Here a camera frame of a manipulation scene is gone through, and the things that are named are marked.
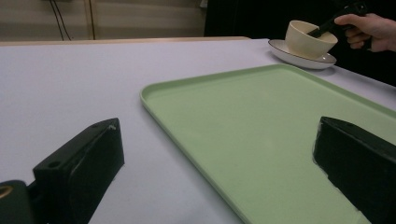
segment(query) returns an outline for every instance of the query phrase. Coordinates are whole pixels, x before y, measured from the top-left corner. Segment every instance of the black tongs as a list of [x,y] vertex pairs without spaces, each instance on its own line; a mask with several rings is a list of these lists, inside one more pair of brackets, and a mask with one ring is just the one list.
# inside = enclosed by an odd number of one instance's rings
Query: black tongs
[[342,16],[342,15],[346,15],[346,14],[355,14],[358,16],[364,16],[365,14],[367,14],[367,12],[368,12],[368,8],[364,2],[360,1],[360,2],[356,2],[356,3],[352,3],[350,5],[347,5],[346,7],[344,7],[337,13],[335,13],[331,19],[329,19],[328,21],[321,24],[319,26],[319,28],[317,28],[307,34],[311,35],[315,38],[318,38],[318,37],[322,36],[324,33],[330,31],[336,25],[334,23],[335,18]]

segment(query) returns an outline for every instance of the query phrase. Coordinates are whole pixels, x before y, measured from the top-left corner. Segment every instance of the wall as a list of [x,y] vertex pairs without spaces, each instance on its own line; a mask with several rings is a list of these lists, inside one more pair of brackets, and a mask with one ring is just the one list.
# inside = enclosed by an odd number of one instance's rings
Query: wall
[[[200,0],[57,3],[72,40],[204,35],[205,10],[199,7]],[[0,41],[20,40],[61,40],[49,0],[0,0]]]

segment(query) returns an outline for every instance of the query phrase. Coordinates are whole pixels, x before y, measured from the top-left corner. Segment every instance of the finger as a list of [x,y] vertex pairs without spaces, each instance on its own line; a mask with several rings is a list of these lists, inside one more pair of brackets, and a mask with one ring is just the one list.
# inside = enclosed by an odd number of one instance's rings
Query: finger
[[346,30],[346,37],[352,37],[354,35],[360,35],[360,34],[362,34],[362,31],[357,27],[352,27]]
[[367,35],[367,34],[354,35],[354,36],[348,38],[348,39],[347,39],[347,42],[348,42],[349,44],[360,43],[360,42],[365,41],[365,40],[368,40],[368,39],[370,39],[370,38],[371,38],[371,36],[370,36],[370,35]]
[[358,43],[353,43],[350,44],[350,47],[352,49],[361,49],[364,46],[364,41],[358,42]]
[[368,18],[380,18],[380,19],[382,19],[382,17],[380,17],[380,16],[378,16],[378,15],[376,15],[376,14],[374,14],[374,13],[367,13],[367,14],[366,14],[366,17],[368,17]]
[[335,18],[334,22],[338,25],[348,25],[352,24],[357,27],[361,27],[366,23],[367,18],[357,16],[355,14],[347,14],[340,17]]

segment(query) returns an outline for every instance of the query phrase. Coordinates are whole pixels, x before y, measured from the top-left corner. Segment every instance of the dark background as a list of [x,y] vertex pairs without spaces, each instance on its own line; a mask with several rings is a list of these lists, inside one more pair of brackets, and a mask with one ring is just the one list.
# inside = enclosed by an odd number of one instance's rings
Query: dark background
[[[247,36],[284,39],[289,21],[308,21],[316,25],[330,19],[353,0],[210,0],[206,12],[205,36]],[[370,12],[396,20],[393,1],[366,0]],[[396,86],[396,52],[373,53],[351,49],[344,31],[332,33],[338,43],[330,54],[340,67]]]

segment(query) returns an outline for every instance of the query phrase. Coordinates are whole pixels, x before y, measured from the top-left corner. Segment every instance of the cable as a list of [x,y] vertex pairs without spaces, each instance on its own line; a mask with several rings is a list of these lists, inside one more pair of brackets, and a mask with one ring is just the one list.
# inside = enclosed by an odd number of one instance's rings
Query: cable
[[59,17],[61,18],[61,21],[62,21],[62,26],[64,27],[64,32],[66,33],[66,35],[67,35],[67,37],[69,38],[69,40],[72,40],[72,39],[70,38],[69,33],[67,33],[66,27],[64,26],[64,18],[62,18],[62,14],[61,14],[61,11],[60,11],[59,8],[58,8],[58,4],[56,3],[55,0],[52,0],[52,1],[53,1],[53,3],[55,4],[56,10],[58,10]]
[[62,40],[64,40],[64,33],[62,32],[61,24],[59,23],[58,14],[59,14],[59,17],[61,18],[62,27],[64,28],[64,32],[66,33],[67,38],[69,40],[72,40],[70,38],[69,33],[67,33],[66,26],[64,25],[64,18],[62,17],[61,10],[59,10],[59,8],[58,8],[58,4],[56,3],[55,0],[49,0],[49,2],[50,2],[50,6],[52,7],[52,11],[55,14],[56,22],[58,23],[58,28],[59,28],[59,32],[61,33]]
[[61,25],[59,24],[58,15],[56,15],[55,7],[52,4],[52,0],[49,0],[52,11],[55,14],[56,22],[58,23],[59,32],[61,33],[62,40],[64,40],[64,34],[62,33]]

